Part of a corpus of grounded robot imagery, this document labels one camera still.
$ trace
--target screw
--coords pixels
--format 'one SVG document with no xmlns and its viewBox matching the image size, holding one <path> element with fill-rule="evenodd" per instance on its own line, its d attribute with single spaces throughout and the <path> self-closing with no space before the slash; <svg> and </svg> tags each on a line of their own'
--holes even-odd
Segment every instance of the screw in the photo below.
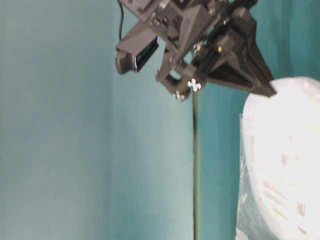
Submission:
<svg viewBox="0 0 320 240">
<path fill-rule="evenodd" d="M 224 48 L 222 46 L 218 46 L 218 52 L 222 53 L 224 51 Z"/>
</svg>

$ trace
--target bolt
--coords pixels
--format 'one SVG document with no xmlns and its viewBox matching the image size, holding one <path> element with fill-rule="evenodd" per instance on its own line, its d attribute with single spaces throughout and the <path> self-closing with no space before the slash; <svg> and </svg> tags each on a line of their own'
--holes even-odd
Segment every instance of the bolt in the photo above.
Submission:
<svg viewBox="0 0 320 240">
<path fill-rule="evenodd" d="M 210 8 L 210 9 L 209 9 L 209 14 L 210 14 L 210 15 L 212 15 L 212 14 L 214 14 L 214 13 L 215 13 L 215 11 L 216 11 L 216 9 L 214 9 L 214 8 Z"/>
</svg>

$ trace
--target teal wall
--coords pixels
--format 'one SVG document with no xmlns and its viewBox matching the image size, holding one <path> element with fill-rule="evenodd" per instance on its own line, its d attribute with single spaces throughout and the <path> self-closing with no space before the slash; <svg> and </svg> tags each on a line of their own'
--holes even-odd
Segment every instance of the teal wall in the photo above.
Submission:
<svg viewBox="0 0 320 240">
<path fill-rule="evenodd" d="M 192 104 L 154 81 L 161 52 L 115 72 L 119 17 L 0 1 L 1 240 L 192 239 Z"/>
<path fill-rule="evenodd" d="M 275 78 L 320 80 L 320 1 L 259 0 L 257 43 Z M 197 239 L 234 240 L 239 114 L 246 93 L 210 85 L 198 94 Z"/>
</svg>

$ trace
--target white object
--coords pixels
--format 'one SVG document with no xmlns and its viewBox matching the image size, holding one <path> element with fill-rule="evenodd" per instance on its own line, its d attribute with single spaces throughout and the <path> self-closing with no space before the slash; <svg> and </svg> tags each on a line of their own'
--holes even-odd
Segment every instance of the white object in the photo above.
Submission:
<svg viewBox="0 0 320 240">
<path fill-rule="evenodd" d="M 280 240 L 320 240 L 320 83 L 271 82 L 277 95 L 246 100 L 243 144 L 251 188 Z"/>
</svg>

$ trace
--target cable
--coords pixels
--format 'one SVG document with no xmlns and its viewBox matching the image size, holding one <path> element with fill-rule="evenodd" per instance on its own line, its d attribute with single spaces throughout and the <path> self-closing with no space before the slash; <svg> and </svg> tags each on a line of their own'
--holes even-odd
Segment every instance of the cable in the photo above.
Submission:
<svg viewBox="0 0 320 240">
<path fill-rule="evenodd" d="M 122 39 L 122 27 L 123 27 L 123 24 L 124 24 L 124 7 L 122 6 L 121 2 L 119 0 L 118 1 L 118 4 L 119 4 L 119 7 L 120 7 L 120 12 L 121 12 L 121 18 L 120 18 L 120 25 L 119 25 L 119 40 L 121 41 Z"/>
</svg>

